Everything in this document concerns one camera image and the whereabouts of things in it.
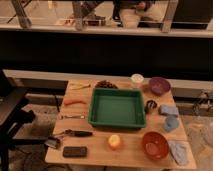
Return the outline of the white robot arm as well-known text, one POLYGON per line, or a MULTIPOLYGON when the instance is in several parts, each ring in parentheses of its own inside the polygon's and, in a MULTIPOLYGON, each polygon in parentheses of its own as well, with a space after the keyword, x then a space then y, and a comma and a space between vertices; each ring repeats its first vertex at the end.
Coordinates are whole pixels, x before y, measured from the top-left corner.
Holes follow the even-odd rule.
POLYGON ((213 122, 209 123, 203 132, 204 140, 213 147, 213 122))

